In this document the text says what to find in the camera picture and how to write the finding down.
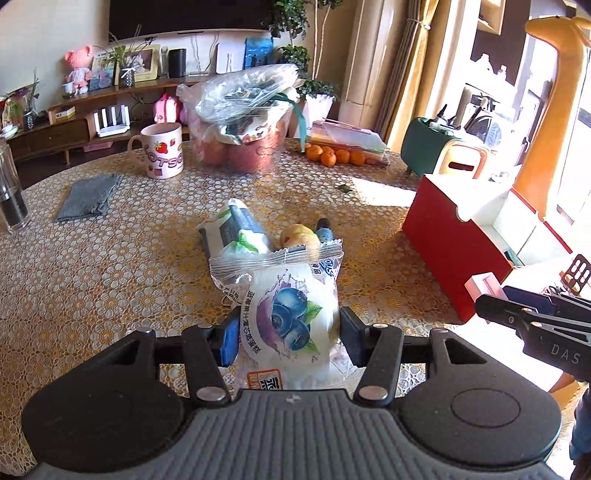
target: small bottle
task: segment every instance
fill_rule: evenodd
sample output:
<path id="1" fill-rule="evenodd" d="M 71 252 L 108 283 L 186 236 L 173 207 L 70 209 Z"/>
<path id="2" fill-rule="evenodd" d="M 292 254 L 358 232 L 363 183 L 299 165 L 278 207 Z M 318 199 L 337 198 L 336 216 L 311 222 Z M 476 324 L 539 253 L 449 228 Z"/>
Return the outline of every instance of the small bottle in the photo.
<path id="1" fill-rule="evenodd" d="M 488 70 L 489 72 L 494 72 L 492 69 L 491 61 L 489 60 L 488 53 L 483 53 L 482 57 L 475 61 L 475 64 L 478 65 L 481 69 Z"/>
<path id="2" fill-rule="evenodd" d="M 501 68 L 496 73 L 496 76 L 498 76 L 501 80 L 503 80 L 503 82 L 506 81 L 506 79 L 507 79 L 507 67 L 506 67 L 506 65 L 501 65 Z"/>
<path id="3" fill-rule="evenodd" d="M 316 236 L 321 244 L 324 242 L 330 242 L 334 239 L 328 218 L 321 218 L 318 220 L 318 223 L 316 224 Z"/>

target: lace tablecloth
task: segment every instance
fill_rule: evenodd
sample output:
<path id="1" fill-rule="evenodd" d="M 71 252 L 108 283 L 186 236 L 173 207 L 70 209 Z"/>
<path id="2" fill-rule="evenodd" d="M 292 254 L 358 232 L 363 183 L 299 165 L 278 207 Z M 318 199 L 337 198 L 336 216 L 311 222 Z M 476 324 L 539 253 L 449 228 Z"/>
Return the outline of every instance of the lace tablecloth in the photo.
<path id="1" fill-rule="evenodd" d="M 285 153 L 273 174 L 249 179 L 208 176 L 185 153 L 185 170 L 168 180 L 149 179 L 126 153 L 54 175 L 26 191 L 31 225 L 18 235 L 0 231 L 0 471 L 22 474 L 35 464 L 20 413 L 39 388 L 129 330 L 178 335 L 224 317 L 196 227 L 227 198 L 242 199 L 275 244 L 291 223 L 329 218 L 345 249 L 340 303 L 366 323 L 426 335 L 454 321 L 400 231 L 418 179 L 406 176 L 399 158 L 392 156 L 386 171 L 327 168 Z M 72 183 L 102 173 L 124 175 L 106 217 L 54 223 Z M 179 365 L 165 366 L 161 378 L 186 394 Z M 400 378 L 406 391 L 421 371 L 407 366 Z"/>

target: folded towel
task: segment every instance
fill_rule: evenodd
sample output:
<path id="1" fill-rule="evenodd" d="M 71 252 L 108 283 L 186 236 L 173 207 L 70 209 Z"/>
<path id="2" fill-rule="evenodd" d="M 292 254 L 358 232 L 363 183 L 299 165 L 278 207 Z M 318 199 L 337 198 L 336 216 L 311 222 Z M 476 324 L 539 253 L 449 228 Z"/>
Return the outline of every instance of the folded towel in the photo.
<path id="1" fill-rule="evenodd" d="M 57 214 L 56 222 L 92 218 L 109 211 L 109 197 L 119 186 L 123 175 L 100 175 L 74 182 L 70 194 Z"/>

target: blueberry illustration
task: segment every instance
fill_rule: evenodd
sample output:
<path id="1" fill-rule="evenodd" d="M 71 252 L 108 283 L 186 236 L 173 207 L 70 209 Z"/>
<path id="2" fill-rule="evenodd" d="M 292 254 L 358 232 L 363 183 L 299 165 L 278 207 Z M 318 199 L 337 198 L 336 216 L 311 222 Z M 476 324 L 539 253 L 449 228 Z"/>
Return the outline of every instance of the blueberry illustration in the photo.
<path id="1" fill-rule="evenodd" d="M 283 343 L 292 351 L 304 348 L 310 341 L 310 331 L 301 321 L 295 320 L 291 325 L 291 330 L 283 339 Z"/>
<path id="2" fill-rule="evenodd" d="M 279 303 L 273 304 L 273 313 L 271 313 L 271 323 L 273 328 L 280 336 L 285 336 L 291 329 L 291 313 Z"/>
<path id="3" fill-rule="evenodd" d="M 311 324 L 309 324 L 309 323 L 306 324 L 305 323 L 305 321 L 304 321 L 304 317 L 305 316 L 306 316 L 305 314 L 304 315 L 300 315 L 298 318 L 294 319 L 294 322 L 301 322 L 301 323 L 303 323 L 304 325 L 306 325 L 308 327 L 308 331 L 310 331 L 310 325 Z"/>
<path id="4" fill-rule="evenodd" d="M 282 288 L 273 303 L 283 305 L 291 313 L 292 318 L 298 318 L 303 315 L 308 308 L 308 298 L 306 294 L 296 288 Z"/>

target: glass cup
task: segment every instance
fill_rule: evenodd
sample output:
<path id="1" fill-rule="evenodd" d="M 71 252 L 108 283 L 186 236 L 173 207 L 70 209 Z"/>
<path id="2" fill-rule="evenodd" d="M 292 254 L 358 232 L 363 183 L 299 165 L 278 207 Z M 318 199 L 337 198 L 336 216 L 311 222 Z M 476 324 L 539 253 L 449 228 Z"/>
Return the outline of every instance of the glass cup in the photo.
<path id="1" fill-rule="evenodd" d="M 12 151 L 4 137 L 0 137 L 0 212 L 9 233 L 19 232 L 31 221 Z"/>

